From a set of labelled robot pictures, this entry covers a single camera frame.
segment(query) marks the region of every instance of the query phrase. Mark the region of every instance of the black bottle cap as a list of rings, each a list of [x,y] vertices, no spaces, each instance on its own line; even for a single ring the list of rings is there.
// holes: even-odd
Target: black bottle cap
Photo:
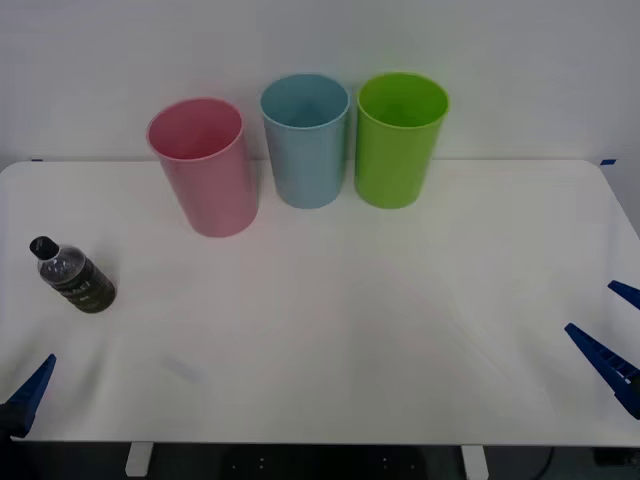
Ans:
[[[29,250],[40,260],[50,260],[60,251],[60,247],[49,237],[38,237],[29,245]]]

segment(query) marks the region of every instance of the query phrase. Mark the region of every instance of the black floor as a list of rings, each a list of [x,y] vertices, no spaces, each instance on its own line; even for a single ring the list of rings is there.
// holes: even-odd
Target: black floor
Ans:
[[[0,464],[0,479],[128,478],[124,468],[129,444],[25,442],[14,446],[10,463],[24,468],[21,467],[20,475],[9,472],[5,455]],[[490,479],[534,479],[549,452],[547,447],[487,447]],[[615,461],[618,457],[614,455],[611,459]],[[464,480],[465,474],[460,450],[456,447],[156,444],[147,478]],[[556,448],[551,464],[541,478],[638,480],[640,470],[632,466],[599,467],[589,448]]]

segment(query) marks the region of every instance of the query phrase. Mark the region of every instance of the plastic cup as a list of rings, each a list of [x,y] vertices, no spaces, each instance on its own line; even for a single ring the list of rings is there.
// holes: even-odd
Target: plastic cup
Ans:
[[[344,180],[349,93],[335,80],[297,74],[272,83],[260,100],[278,194],[319,208]]]
[[[160,112],[147,141],[160,159],[191,226],[227,237],[256,216],[256,184],[240,113],[217,98],[195,98]]]
[[[358,95],[355,184],[380,208],[401,208],[420,195],[449,99],[416,73],[370,79]]]

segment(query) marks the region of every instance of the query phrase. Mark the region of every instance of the bottle label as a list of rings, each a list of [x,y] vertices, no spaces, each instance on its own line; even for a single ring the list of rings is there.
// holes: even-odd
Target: bottle label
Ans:
[[[104,310],[116,296],[111,281],[88,258],[80,273],[72,280],[52,287],[86,313]]]

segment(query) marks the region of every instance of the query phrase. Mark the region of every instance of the cable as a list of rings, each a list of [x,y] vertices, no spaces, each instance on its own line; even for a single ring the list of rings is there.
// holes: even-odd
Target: cable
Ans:
[[[553,460],[553,455],[556,453],[556,447],[551,447],[549,449],[549,455],[547,456],[547,461],[544,462],[544,465],[540,469],[538,473],[536,473],[530,480],[540,480],[547,470],[549,470],[549,466],[551,465],[551,460]]]

